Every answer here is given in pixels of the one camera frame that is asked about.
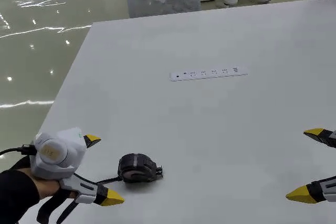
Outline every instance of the white table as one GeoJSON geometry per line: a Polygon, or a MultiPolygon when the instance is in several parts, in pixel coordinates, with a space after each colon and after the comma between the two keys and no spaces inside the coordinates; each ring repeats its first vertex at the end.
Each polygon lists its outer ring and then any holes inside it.
{"type": "Polygon", "coordinates": [[[78,170],[88,179],[113,177],[132,152],[165,177],[110,184],[123,205],[81,205],[65,223],[334,223],[336,204],[285,194],[336,174],[336,150],[303,135],[336,128],[335,13],[317,0],[94,24],[41,130],[102,137],[78,170]],[[226,65],[249,75],[169,80],[226,65]]]}

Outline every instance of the black cable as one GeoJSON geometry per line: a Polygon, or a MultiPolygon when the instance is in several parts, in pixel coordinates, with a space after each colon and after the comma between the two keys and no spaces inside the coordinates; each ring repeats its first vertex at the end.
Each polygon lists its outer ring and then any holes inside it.
{"type": "Polygon", "coordinates": [[[24,144],[21,147],[9,148],[0,152],[0,155],[3,155],[8,152],[21,152],[22,155],[36,155],[37,151],[34,145],[24,144]]]}
{"type": "Polygon", "coordinates": [[[10,148],[10,149],[6,149],[6,150],[0,152],[0,155],[3,155],[3,154],[8,153],[8,152],[19,152],[19,151],[21,151],[21,147],[10,148]]]}
{"type": "Polygon", "coordinates": [[[122,178],[121,177],[108,178],[108,179],[98,181],[97,184],[105,185],[105,184],[116,182],[116,181],[122,181],[122,178]]]}

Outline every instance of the reflective floor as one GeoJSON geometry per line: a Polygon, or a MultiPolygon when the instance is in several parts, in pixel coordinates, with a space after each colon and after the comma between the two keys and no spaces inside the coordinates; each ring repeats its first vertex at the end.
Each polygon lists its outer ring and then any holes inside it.
{"type": "MultiPolygon", "coordinates": [[[[122,18],[126,0],[0,0],[0,150],[33,139],[91,24],[122,18]]],[[[0,170],[18,157],[0,156],[0,170]]]]}

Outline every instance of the black tape measure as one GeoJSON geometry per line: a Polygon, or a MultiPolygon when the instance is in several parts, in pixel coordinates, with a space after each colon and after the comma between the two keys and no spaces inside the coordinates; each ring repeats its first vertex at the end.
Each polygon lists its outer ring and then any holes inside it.
{"type": "Polygon", "coordinates": [[[131,153],[119,160],[118,176],[126,183],[152,182],[163,177],[163,171],[148,156],[131,153]]]}

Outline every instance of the power strip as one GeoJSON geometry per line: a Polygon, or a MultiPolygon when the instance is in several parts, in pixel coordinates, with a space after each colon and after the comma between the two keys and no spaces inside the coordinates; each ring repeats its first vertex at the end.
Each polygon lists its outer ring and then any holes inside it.
{"type": "Polygon", "coordinates": [[[191,71],[171,73],[170,80],[185,81],[185,80],[228,77],[228,76],[245,76],[245,75],[247,75],[247,71],[241,67],[213,68],[209,70],[191,70],[191,71]]]}

